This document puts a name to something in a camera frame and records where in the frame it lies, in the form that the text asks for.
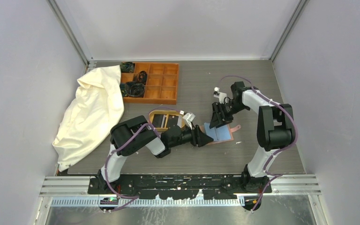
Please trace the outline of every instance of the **white cloth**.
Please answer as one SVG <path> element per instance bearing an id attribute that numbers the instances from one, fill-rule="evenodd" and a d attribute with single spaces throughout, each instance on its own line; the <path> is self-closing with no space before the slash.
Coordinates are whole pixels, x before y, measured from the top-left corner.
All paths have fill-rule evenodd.
<path id="1" fill-rule="evenodd" d="M 119 66 L 96 68 L 77 81 L 80 87 L 53 142 L 60 171 L 91 153 L 119 122 L 124 110 Z"/>

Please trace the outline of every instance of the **metal frame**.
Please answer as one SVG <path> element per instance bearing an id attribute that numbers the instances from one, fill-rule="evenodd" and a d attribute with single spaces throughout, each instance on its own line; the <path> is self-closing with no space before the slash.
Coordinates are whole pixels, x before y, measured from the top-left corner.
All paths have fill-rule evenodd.
<path id="1" fill-rule="evenodd" d="M 35 224 L 45 224 L 50 207 L 96 207 L 101 206 L 99 200 L 104 197 L 116 198 L 116 195 L 87 194 L 91 178 L 93 178 L 93 176 L 45 177 L 39 195 L 40 204 Z M 265 193 L 264 196 L 308 195 L 317 224 L 328 224 L 321 206 L 321 201 L 319 200 L 319 196 L 322 193 L 315 175 L 286 174 L 273 180 L 271 188 L 272 193 Z M 161 200 L 159 196 L 157 196 L 155 200 L 138 199 L 129 204 L 128 207 L 240 206 L 244 204 L 243 197 L 258 196 L 258 194 L 254 193 L 236 195 L 238 199 L 204 200 L 202 190 L 200 190 L 195 199 Z M 128 200 L 126 199 L 120 199 L 118 205 L 121 206 L 127 202 Z"/>
<path id="2" fill-rule="evenodd" d="M 300 0 L 297 7 L 295 8 L 291 19 L 289 20 L 288 25 L 286 26 L 284 32 L 282 33 L 281 38 L 279 39 L 277 46 L 274 49 L 274 52 L 272 53 L 270 60 L 272 62 L 275 61 L 275 58 L 278 56 L 279 51 L 281 50 L 282 46 L 284 45 L 286 39 L 288 38 L 290 32 L 293 30 L 294 26 L 296 25 L 296 22 L 298 18 L 300 17 L 301 13 L 303 12 L 304 8 L 306 7 L 307 3 L 310 0 Z"/>
<path id="3" fill-rule="evenodd" d="M 70 38 L 71 43 L 77 50 L 82 61 L 85 63 L 85 65 L 88 66 L 87 72 L 89 72 L 96 66 L 96 62 L 93 60 L 93 56 L 89 53 L 89 50 L 83 49 L 81 47 L 80 40 L 77 39 L 76 35 L 74 34 L 73 29 L 71 28 L 70 23 L 65 18 L 64 14 L 62 12 L 62 8 L 60 8 L 60 6 L 57 4 L 56 0 L 46 0 L 46 1 L 49 3 L 50 7 L 52 8 L 53 12 L 55 13 L 56 17 L 58 18 L 63 30 L 65 31 L 67 36 Z M 298 5 L 296 6 L 284 32 L 281 35 L 281 38 L 279 39 L 269 60 L 274 62 L 274 60 L 278 56 L 279 51 L 281 50 L 282 46 L 284 45 L 286 39 L 288 38 L 290 32 L 292 31 L 293 27 L 295 26 L 298 18 L 300 17 L 301 13 L 303 12 L 303 10 L 306 7 L 308 2 L 309 2 L 309 0 L 300 0 L 299 1 Z M 89 53 L 90 60 L 88 60 L 88 57 L 86 56 L 85 51 Z"/>
<path id="4" fill-rule="evenodd" d="M 46 1 L 49 4 L 49 6 L 51 7 L 54 14 L 56 15 L 57 19 L 59 20 L 59 22 L 61 24 L 61 27 L 63 28 L 64 32 L 66 33 L 66 35 L 70 39 L 72 45 L 74 46 L 74 48 L 78 52 L 79 57 L 81 57 L 81 59 L 82 59 L 82 61 L 83 61 L 83 63 L 85 65 L 88 65 L 89 61 L 88 61 L 83 49 L 81 48 L 81 45 L 79 44 L 78 40 L 76 39 L 76 36 L 73 33 L 70 25 L 68 24 L 68 21 L 65 19 L 64 15 L 63 15 L 63 12 L 61 11 L 61 9 L 60 9 L 59 5 L 57 4 L 56 0 L 46 0 Z"/>

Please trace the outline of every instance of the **light blue cloth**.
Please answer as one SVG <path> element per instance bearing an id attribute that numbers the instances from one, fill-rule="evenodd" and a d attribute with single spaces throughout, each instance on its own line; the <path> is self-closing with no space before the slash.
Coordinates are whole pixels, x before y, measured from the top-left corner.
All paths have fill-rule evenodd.
<path id="1" fill-rule="evenodd" d="M 204 123 L 203 126 L 205 127 L 205 133 L 207 136 L 213 138 L 213 141 L 220 142 L 220 141 L 228 141 L 231 140 L 231 133 L 228 126 L 222 126 L 219 128 L 209 128 L 210 123 Z"/>

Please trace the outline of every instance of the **wooden compartment tray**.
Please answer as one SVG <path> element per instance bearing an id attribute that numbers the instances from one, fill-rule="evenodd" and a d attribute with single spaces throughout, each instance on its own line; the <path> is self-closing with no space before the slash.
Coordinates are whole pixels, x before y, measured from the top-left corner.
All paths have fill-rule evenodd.
<path id="1" fill-rule="evenodd" d="M 147 83 L 144 97 L 123 97 L 124 102 L 169 104 L 177 102 L 177 89 L 179 86 L 179 65 L 177 63 L 134 62 L 133 73 L 122 73 L 121 83 L 133 80 L 141 71 L 147 72 Z"/>

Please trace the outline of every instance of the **gray floor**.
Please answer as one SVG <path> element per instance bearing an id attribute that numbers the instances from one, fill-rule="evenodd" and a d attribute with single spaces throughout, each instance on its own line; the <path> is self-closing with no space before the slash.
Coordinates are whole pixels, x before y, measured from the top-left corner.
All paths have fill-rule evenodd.
<path id="1" fill-rule="evenodd" d="M 213 88 L 221 77 L 240 75 L 249 78 L 263 94 L 282 103 L 272 63 L 267 60 L 242 61 L 179 61 L 179 89 L 177 105 L 169 107 L 193 112 L 194 124 L 210 122 Z M 97 67 L 118 65 L 118 62 L 99 62 Z M 237 78 L 226 78 L 220 84 L 220 91 L 231 96 L 230 85 Z M 144 115 L 160 105 L 125 104 L 121 120 Z M 255 154 L 257 148 L 257 115 L 242 111 L 234 116 L 231 127 L 240 124 L 242 128 L 234 133 L 234 141 L 193 147 L 191 144 L 172 149 L 165 158 L 155 158 L 147 149 L 131 155 L 121 173 L 240 173 Z M 69 174 L 93 174 L 103 165 L 109 150 L 108 138 L 92 153 L 68 169 Z M 282 152 L 271 167 L 273 173 L 304 173 L 296 147 Z"/>

